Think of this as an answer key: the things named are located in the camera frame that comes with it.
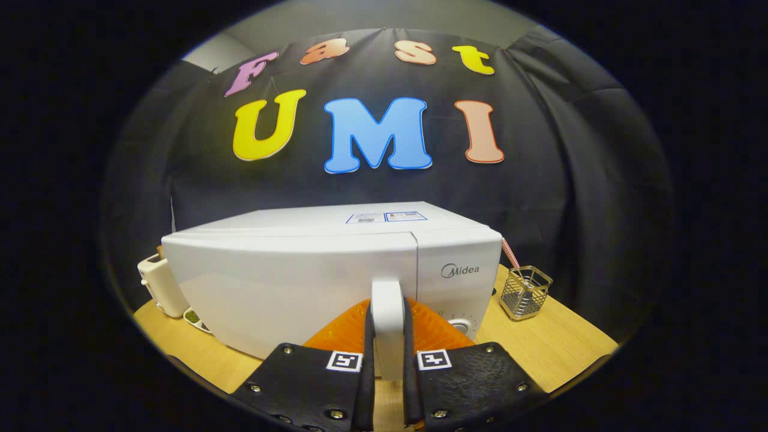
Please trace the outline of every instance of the microwave knob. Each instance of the microwave knob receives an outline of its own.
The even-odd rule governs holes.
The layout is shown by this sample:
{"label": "microwave knob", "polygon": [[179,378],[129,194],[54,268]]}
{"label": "microwave knob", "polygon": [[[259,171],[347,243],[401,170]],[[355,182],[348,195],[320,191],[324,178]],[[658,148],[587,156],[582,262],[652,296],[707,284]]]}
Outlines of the microwave knob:
{"label": "microwave knob", "polygon": [[448,322],[458,331],[461,331],[463,334],[467,334],[469,331],[469,327],[472,325],[472,323],[469,322],[469,320],[466,320],[464,318],[456,318],[453,320],[448,320]]}

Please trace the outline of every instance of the label sticker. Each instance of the label sticker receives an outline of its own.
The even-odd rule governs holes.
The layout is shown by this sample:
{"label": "label sticker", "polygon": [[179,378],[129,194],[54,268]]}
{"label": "label sticker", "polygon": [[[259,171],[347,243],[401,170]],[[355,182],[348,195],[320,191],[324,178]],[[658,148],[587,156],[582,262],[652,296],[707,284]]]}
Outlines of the label sticker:
{"label": "label sticker", "polygon": [[422,216],[417,211],[392,211],[385,213],[384,218],[387,222],[401,222],[401,221],[426,221],[427,218]]}
{"label": "label sticker", "polygon": [[346,353],[344,351],[334,351],[328,360],[326,369],[341,372],[360,372],[362,366],[361,353]]}
{"label": "label sticker", "polygon": [[372,222],[386,222],[383,213],[357,213],[346,220],[347,224],[370,224]]}
{"label": "label sticker", "polygon": [[419,351],[417,358],[419,359],[420,371],[429,371],[431,369],[447,369],[451,367],[451,359],[448,358],[448,353],[444,349],[434,351]]}

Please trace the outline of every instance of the wall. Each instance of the wall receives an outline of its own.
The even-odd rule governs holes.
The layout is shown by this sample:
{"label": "wall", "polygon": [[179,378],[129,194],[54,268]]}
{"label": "wall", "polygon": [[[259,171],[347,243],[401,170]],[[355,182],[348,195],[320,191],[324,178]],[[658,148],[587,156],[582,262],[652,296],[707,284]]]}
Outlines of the wall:
{"label": "wall", "polygon": [[255,55],[253,51],[239,41],[225,33],[219,33],[185,55],[183,60],[207,71],[213,71],[217,68],[216,72],[221,72]]}

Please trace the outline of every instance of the purple letter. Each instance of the purple letter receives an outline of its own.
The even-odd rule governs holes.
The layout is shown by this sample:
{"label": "purple letter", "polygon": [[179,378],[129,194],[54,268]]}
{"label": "purple letter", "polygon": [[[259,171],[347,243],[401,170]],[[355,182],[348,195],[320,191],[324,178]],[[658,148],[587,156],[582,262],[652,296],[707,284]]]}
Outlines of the purple letter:
{"label": "purple letter", "polygon": [[235,82],[232,83],[232,88],[224,93],[224,97],[234,95],[240,90],[245,90],[250,85],[250,77],[257,77],[264,70],[264,66],[268,61],[272,61],[277,58],[277,52],[267,54],[263,57],[259,57],[256,60],[249,61],[245,65],[240,66],[240,73],[237,74]]}

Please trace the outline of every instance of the small dish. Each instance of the small dish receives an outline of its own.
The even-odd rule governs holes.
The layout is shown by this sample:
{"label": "small dish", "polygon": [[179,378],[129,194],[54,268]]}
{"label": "small dish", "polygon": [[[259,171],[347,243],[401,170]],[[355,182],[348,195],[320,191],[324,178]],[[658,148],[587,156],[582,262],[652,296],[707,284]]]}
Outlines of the small dish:
{"label": "small dish", "polygon": [[182,317],[184,317],[184,320],[188,322],[191,326],[195,327],[196,329],[204,331],[208,334],[212,334],[210,330],[208,330],[208,327],[205,327],[205,324],[203,324],[203,321],[200,319],[200,317],[198,317],[197,314],[194,313],[194,311],[192,310],[192,307],[186,309]]}

